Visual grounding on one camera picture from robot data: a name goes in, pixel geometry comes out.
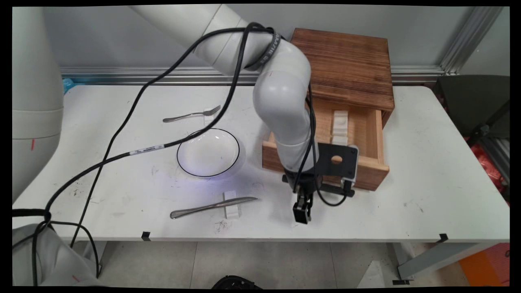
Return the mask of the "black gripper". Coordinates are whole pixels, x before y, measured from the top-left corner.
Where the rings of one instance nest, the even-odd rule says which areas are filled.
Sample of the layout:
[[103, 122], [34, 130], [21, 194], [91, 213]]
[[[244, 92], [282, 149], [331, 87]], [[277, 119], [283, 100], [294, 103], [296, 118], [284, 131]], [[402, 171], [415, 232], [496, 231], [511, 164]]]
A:
[[314, 193], [322, 185], [323, 176], [315, 174], [312, 169], [298, 173], [284, 169], [283, 182], [290, 185], [292, 193], [303, 192], [305, 197], [297, 195], [293, 205], [293, 214], [297, 223], [308, 224], [311, 221], [311, 208], [314, 204]]

